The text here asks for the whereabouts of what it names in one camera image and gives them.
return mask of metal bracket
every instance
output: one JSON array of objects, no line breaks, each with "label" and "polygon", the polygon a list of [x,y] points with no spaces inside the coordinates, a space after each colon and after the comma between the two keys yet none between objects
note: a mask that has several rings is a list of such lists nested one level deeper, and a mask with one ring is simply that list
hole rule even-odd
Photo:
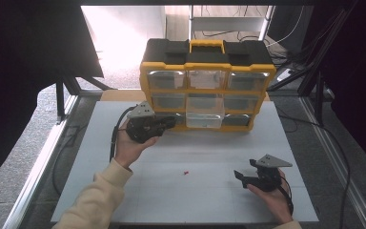
[{"label": "metal bracket", "polygon": [[289,163],[285,160],[279,159],[271,155],[265,155],[255,164],[266,168],[293,167],[292,163]]},{"label": "metal bracket", "polygon": [[64,84],[63,80],[60,79],[56,82],[56,99],[57,99],[57,121],[56,125],[59,125],[65,119],[65,108],[64,108]]},{"label": "metal bracket", "polygon": [[127,115],[128,118],[138,118],[146,116],[155,116],[153,108],[151,108],[150,104],[147,101],[140,103]]}]

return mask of white table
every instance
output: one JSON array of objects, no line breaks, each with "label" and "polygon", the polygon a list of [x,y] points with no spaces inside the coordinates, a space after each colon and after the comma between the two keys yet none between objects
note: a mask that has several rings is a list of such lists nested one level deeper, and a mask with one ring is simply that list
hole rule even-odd
[{"label": "white table", "polygon": [[[74,202],[109,163],[113,126],[135,102],[97,102],[51,221]],[[266,154],[293,163],[283,168],[291,184],[294,218],[318,221],[273,102],[264,102],[248,133],[167,131],[132,165],[126,195],[113,222],[136,224],[260,223],[275,221],[264,203],[234,177],[256,176],[249,159]]]}]

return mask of person's left hand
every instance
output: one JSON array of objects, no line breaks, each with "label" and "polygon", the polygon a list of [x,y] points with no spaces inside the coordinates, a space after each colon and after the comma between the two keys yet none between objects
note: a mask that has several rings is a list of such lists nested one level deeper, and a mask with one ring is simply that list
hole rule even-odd
[{"label": "person's left hand", "polygon": [[[278,172],[280,173],[282,179],[281,187],[288,193],[289,187],[284,180],[285,174],[280,169],[278,169]],[[272,192],[263,192],[252,184],[248,184],[248,189],[264,200],[267,208],[269,208],[270,212],[272,212],[279,224],[293,221],[290,209],[288,208],[287,199],[278,189],[275,189]]]},{"label": "person's left hand", "polygon": [[153,146],[153,144],[155,144],[159,138],[159,136],[154,136],[143,144],[131,140],[125,131],[128,122],[129,120],[127,119],[117,133],[114,155],[115,161],[117,161],[118,164],[126,169],[130,169],[130,165],[138,160],[138,158],[141,156],[141,153],[148,147]]}]

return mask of cable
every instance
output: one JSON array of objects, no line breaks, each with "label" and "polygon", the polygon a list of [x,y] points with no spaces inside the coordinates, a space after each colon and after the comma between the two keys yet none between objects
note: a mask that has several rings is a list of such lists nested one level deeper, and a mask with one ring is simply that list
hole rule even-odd
[{"label": "cable", "polygon": [[243,13],[243,16],[246,16],[246,12],[248,12],[248,7],[249,7],[249,6],[246,6],[245,13]]},{"label": "cable", "polygon": [[114,129],[112,129],[112,143],[111,143],[111,147],[110,147],[110,160],[109,161],[112,161],[112,158],[114,157],[115,142],[117,140],[117,133],[118,133],[118,129],[120,128],[121,120],[123,120],[124,116],[128,112],[132,111],[135,107],[127,108],[127,110],[124,111],[123,114],[121,114],[121,116],[118,118],[117,125],[115,125]]},{"label": "cable", "polygon": [[294,212],[294,204],[293,204],[293,200],[292,198],[289,196],[289,194],[283,189],[283,187],[281,187],[281,185],[276,185],[276,188],[278,189],[278,191],[280,191],[280,193],[284,196],[284,198],[287,200],[287,205],[288,208],[290,209],[290,214],[291,216],[293,215]]},{"label": "cable", "polygon": [[[286,115],[286,116],[288,116],[282,109],[280,109],[279,107],[277,107],[277,106],[275,106],[279,111],[281,111],[284,115]],[[285,133],[294,133],[294,132],[296,132],[297,130],[298,130],[298,124],[296,123],[296,121],[294,121],[294,120],[292,120],[293,121],[293,123],[295,124],[295,128],[293,129],[293,130],[291,130],[291,131],[285,131],[284,130],[284,132]]]},{"label": "cable", "polygon": [[276,56],[279,56],[279,57],[284,57],[283,59],[287,59],[287,56],[282,55],[282,54],[280,54],[278,52],[270,52],[270,53],[276,54]]},{"label": "cable", "polygon": [[293,192],[291,191],[291,187],[290,184],[288,183],[288,180],[282,176],[280,176],[287,184],[288,187],[288,195],[290,196],[290,199],[293,199]]},{"label": "cable", "polygon": [[237,39],[237,41],[239,41],[240,39],[239,39],[239,35],[240,35],[240,31],[238,31],[237,32],[237,34],[236,34],[236,39]]},{"label": "cable", "polygon": [[[238,13],[240,13],[240,6],[238,7],[238,10],[236,11],[236,13],[234,14],[237,15]],[[206,12],[210,15],[210,12],[208,11],[208,7],[206,6]],[[203,16],[203,5],[201,5],[201,16]],[[206,34],[204,33],[204,31],[202,31],[201,33],[203,33],[203,36],[205,37],[213,37],[213,36],[218,36],[218,35],[222,35],[222,34],[226,34],[226,33],[231,33],[231,32],[234,32],[234,31],[223,31],[223,32],[219,32],[219,33],[213,33],[213,34]]]},{"label": "cable", "polygon": [[55,160],[54,160],[54,164],[52,166],[52,170],[51,170],[51,183],[52,183],[52,187],[54,188],[55,190],[55,193],[58,195],[58,196],[61,196],[61,192],[59,191],[59,188],[56,184],[56,175],[55,175],[55,171],[56,171],[56,168],[57,168],[57,165],[58,165],[58,158],[62,155],[62,152],[63,150],[65,149],[65,147],[68,145],[68,143],[70,143],[70,141],[72,139],[76,139],[79,135],[79,133],[84,130],[86,127],[88,126],[88,124],[82,126],[81,128],[79,128],[75,134],[73,134],[72,137],[70,137],[64,144],[64,146],[61,148],[61,150],[58,152],[58,154],[56,155],[55,157]]},{"label": "cable", "polygon": [[239,39],[239,42],[243,41],[246,38],[258,38],[258,36],[255,36],[255,35],[244,36],[244,37],[242,37],[242,38]]},{"label": "cable", "polygon": [[312,53],[318,43],[318,41],[325,36],[325,34],[330,30],[330,28],[335,24],[337,19],[341,14],[341,10],[335,12],[331,18],[327,21],[326,25],[323,29],[317,34],[315,39],[313,39],[308,45],[306,45],[297,55],[289,56],[292,62],[298,62],[301,64],[308,63],[309,59],[312,56]]},{"label": "cable", "polygon": [[298,26],[299,20],[302,17],[302,12],[304,12],[304,6],[302,6],[301,13],[299,14],[298,20],[296,21],[295,26],[293,27],[293,30],[288,35],[286,35],[284,38],[282,38],[280,40],[277,40],[274,43],[272,43],[272,44],[270,44],[270,45],[268,45],[266,47],[269,47],[269,46],[272,46],[274,44],[277,44],[278,42],[281,42],[281,41],[285,40],[287,37],[289,37],[294,32],[294,30],[296,29],[296,27]]},{"label": "cable", "polygon": [[258,12],[258,13],[259,13],[259,15],[261,16],[261,12],[258,10],[257,6],[255,6],[255,7],[256,7],[257,12]]},{"label": "cable", "polygon": [[338,149],[340,150],[341,155],[343,156],[343,160],[344,160],[344,163],[346,164],[346,170],[347,170],[346,185],[344,187],[344,191],[343,191],[343,194],[342,194],[342,197],[341,197],[341,203],[340,203],[339,229],[343,229],[344,207],[346,205],[347,191],[349,189],[350,182],[351,182],[351,169],[350,169],[350,164],[349,164],[349,160],[348,160],[346,154],[344,153],[343,148],[341,147],[341,145],[338,142],[338,140],[335,137],[335,135],[330,130],[328,130],[327,128],[325,128],[323,125],[319,125],[317,123],[310,122],[310,121],[306,121],[306,120],[302,120],[302,119],[295,118],[295,117],[290,117],[290,116],[287,116],[287,115],[279,115],[279,117],[287,118],[287,119],[291,119],[291,120],[294,120],[294,121],[298,121],[298,122],[302,122],[302,123],[306,123],[306,124],[311,124],[311,125],[317,126],[317,127],[321,128],[322,130],[324,130],[326,133],[328,133],[329,136],[330,136],[330,138],[335,141],[335,144],[337,145]]}]

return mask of beige sleeve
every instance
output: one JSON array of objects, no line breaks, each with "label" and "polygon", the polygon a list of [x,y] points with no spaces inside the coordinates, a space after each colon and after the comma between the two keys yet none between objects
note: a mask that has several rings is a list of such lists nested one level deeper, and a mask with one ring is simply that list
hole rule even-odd
[{"label": "beige sleeve", "polygon": [[112,213],[123,200],[124,185],[131,176],[131,171],[112,159],[102,173],[94,175],[93,183],[80,192],[73,206],[52,228],[108,228]]},{"label": "beige sleeve", "polygon": [[274,229],[301,229],[301,225],[297,221],[291,221],[279,226],[276,226]]}]

